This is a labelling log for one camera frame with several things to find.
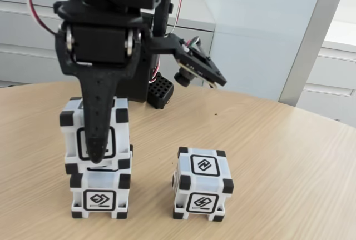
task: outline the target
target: round table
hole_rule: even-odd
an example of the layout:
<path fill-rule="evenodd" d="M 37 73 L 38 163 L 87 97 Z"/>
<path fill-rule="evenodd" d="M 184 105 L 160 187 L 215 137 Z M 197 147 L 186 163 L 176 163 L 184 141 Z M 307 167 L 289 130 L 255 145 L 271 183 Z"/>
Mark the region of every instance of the round table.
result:
<path fill-rule="evenodd" d="M 356 129 L 244 94 L 175 87 L 130 102 L 128 219 L 72 219 L 59 114 L 77 83 L 0 89 L 0 239 L 356 239 Z M 179 146 L 225 150 L 235 189 L 221 223 L 172 218 Z"/>

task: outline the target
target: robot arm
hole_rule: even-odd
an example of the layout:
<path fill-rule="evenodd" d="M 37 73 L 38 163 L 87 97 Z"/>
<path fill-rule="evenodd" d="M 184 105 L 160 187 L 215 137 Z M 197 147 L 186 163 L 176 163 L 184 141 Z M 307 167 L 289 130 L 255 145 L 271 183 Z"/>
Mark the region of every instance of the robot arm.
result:
<path fill-rule="evenodd" d="M 77 77 L 81 84 L 86 145 L 94 163 L 100 163 L 106 151 L 116 88 L 120 81 L 133 79 L 143 63 L 142 52 L 172 54 L 181 67 L 175 79 L 183 86 L 195 77 L 211 85 L 226 83 L 202 51 L 174 34 L 164 37 L 170 1 L 68 0 L 55 4 L 55 12 L 64 20 L 56 34 L 56 52 L 62 72 Z M 153 31 L 144 23 L 141 8 L 156 8 Z"/>

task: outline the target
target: cable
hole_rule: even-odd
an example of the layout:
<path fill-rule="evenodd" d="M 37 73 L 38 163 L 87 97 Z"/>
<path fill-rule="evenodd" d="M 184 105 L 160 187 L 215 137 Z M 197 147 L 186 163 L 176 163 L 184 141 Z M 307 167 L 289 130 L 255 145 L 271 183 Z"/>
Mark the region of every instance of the cable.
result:
<path fill-rule="evenodd" d="M 161 65 L 161 55 L 159 55 L 158 63 L 157 63 L 157 66 L 155 68 L 154 75 L 152 76 L 152 80 L 150 80 L 149 83 L 154 83 L 157 80 L 157 74 L 158 74 L 158 71 L 160 69 L 160 65 Z"/>
<path fill-rule="evenodd" d="M 175 30 L 175 28 L 177 27 L 178 19 L 179 19 L 179 14 L 180 14 L 180 9 L 181 9 L 181 7 L 182 7 L 182 1 L 183 1 L 183 0 L 179 0 L 178 9 L 177 9 L 177 15 L 176 15 L 176 21 L 175 21 L 175 23 L 174 23 L 173 29 L 172 29 L 168 34 L 173 33 L 174 30 Z"/>
<path fill-rule="evenodd" d="M 160 69 L 160 64 L 161 64 L 161 55 L 159 55 L 159 58 L 158 58 L 158 63 L 157 63 L 157 66 L 155 68 L 155 71 L 154 71 L 154 75 L 152 77 L 152 79 L 154 79 Z"/>
<path fill-rule="evenodd" d="M 37 12 L 33 6 L 33 2 L 32 0 L 26 0 L 27 1 L 27 6 L 29 9 L 29 13 L 31 15 L 31 17 L 33 18 L 33 20 L 39 25 L 41 26 L 41 28 L 45 29 L 47 32 L 49 32 L 52 35 L 56 35 L 56 33 L 54 31 L 52 31 L 51 29 L 49 29 L 47 27 L 47 25 L 45 25 L 45 23 L 40 19 L 40 17 L 37 15 Z"/>

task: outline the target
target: black logo on cube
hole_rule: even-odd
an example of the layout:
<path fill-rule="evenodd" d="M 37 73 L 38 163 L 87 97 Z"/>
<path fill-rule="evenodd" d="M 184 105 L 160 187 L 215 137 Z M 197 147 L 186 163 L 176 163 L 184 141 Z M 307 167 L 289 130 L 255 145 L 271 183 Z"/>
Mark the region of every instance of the black logo on cube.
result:
<path fill-rule="evenodd" d="M 90 205 L 90 207 L 109 207 L 109 205 L 104 205 L 104 203 L 108 202 L 110 199 L 104 194 L 95 194 L 90 198 L 91 201 L 97 203 L 97 205 Z"/>
<path fill-rule="evenodd" d="M 199 168 L 205 172 L 207 169 L 211 167 L 211 163 L 206 159 L 203 159 L 201 162 L 198 163 Z"/>
<path fill-rule="evenodd" d="M 85 190 L 83 207 L 86 211 L 114 211 L 116 192 L 113 190 Z"/>
<path fill-rule="evenodd" d="M 186 210 L 190 213 L 212 214 L 218 201 L 218 194 L 191 193 Z"/>
<path fill-rule="evenodd" d="M 209 210 L 209 208 L 204 208 L 204 206 L 210 204 L 212 202 L 212 200 L 209 197 L 202 197 L 199 198 L 197 201 L 194 201 L 194 204 L 197 207 L 192 207 L 193 209 L 207 209 Z"/>
<path fill-rule="evenodd" d="M 190 164 L 195 175 L 220 176 L 219 164 L 213 156 L 191 155 Z"/>

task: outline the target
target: cube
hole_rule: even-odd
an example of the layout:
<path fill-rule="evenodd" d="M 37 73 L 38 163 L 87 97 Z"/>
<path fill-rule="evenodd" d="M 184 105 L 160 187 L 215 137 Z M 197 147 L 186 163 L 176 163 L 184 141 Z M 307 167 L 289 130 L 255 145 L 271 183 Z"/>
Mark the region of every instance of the cube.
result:
<path fill-rule="evenodd" d="M 189 213 L 194 213 L 221 222 L 225 217 L 225 200 L 234 190 L 226 153 L 180 147 L 178 158 L 172 178 L 173 218 L 188 219 Z"/>
<path fill-rule="evenodd" d="M 103 166 L 73 174 L 70 180 L 72 217 L 88 218 L 90 213 L 108 212 L 111 218 L 126 219 L 130 186 L 131 164 L 128 169 Z"/>
<path fill-rule="evenodd" d="M 60 115 L 60 124 L 66 143 L 67 174 L 84 173 L 88 167 L 107 166 L 114 170 L 129 168 L 130 132 L 126 98 L 113 100 L 107 150 L 99 164 L 91 162 L 87 152 L 82 98 L 71 98 Z"/>

